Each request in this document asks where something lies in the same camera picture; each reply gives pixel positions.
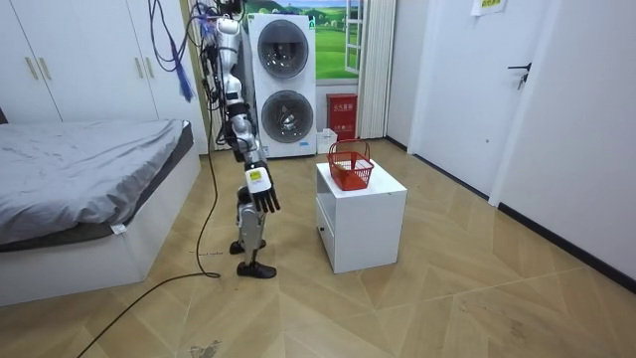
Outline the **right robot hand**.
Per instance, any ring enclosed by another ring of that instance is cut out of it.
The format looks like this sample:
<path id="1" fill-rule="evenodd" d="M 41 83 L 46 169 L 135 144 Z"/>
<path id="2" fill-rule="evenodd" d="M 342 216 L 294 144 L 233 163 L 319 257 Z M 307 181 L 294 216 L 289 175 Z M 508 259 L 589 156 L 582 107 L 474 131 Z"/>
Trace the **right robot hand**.
<path id="1" fill-rule="evenodd" d="M 263 161 L 246 163 L 244 175 L 247 190 L 257 211 L 274 213 L 280 210 L 268 166 Z"/>

